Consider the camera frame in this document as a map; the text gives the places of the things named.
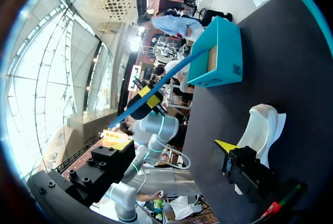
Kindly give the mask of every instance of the sign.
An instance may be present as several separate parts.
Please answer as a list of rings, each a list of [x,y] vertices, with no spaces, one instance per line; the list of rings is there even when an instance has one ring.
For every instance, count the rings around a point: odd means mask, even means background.
[[[141,66],[133,65],[128,91],[136,91],[137,87],[134,83],[134,80],[135,80],[135,78],[139,79],[140,72],[141,72]]]

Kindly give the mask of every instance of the black table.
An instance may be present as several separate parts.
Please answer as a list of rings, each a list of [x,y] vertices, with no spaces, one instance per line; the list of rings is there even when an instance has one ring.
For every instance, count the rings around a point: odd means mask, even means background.
[[[320,208],[318,203],[332,193],[326,183],[333,171],[333,59],[327,43],[300,0],[272,0],[239,26],[243,82],[195,88],[184,145],[190,173],[221,223],[248,223],[255,206],[228,185],[211,150],[215,139],[237,144],[249,109],[268,102],[287,113],[282,135],[269,152],[270,167],[282,180],[307,183],[297,208]],[[316,210],[305,218],[314,218]]]

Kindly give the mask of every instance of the cardboard box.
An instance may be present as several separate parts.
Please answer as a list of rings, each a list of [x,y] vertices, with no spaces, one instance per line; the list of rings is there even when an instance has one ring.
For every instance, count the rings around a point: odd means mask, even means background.
[[[201,221],[202,223],[208,223],[207,220],[203,216],[197,217],[186,217],[182,220],[175,219],[175,213],[172,210],[164,210],[163,211],[163,223],[164,224],[192,224],[194,221]]]
[[[216,17],[191,48],[192,60],[188,84],[212,87],[241,82],[243,60],[240,29],[237,25]]]

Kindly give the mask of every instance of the white robotic arm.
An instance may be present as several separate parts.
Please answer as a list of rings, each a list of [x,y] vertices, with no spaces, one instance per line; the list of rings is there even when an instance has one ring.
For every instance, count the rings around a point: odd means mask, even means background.
[[[140,129],[153,135],[148,148],[141,145],[136,150],[136,156],[126,170],[122,182],[113,183],[111,186],[110,198],[116,203],[115,209],[120,220],[133,222],[138,218],[135,208],[137,190],[126,183],[134,178],[145,161],[155,164],[164,149],[162,144],[167,144],[177,134],[178,127],[178,120],[171,116],[162,117],[152,113],[140,120]]]

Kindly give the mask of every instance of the teal box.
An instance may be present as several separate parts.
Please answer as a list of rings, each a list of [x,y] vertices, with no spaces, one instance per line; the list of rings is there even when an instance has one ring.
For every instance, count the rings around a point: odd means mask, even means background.
[[[209,50],[215,46],[216,69],[207,72]],[[207,51],[194,59],[189,66],[189,84],[212,87],[242,81],[243,59],[240,29],[237,25],[215,17],[193,44],[192,54],[202,49]]]

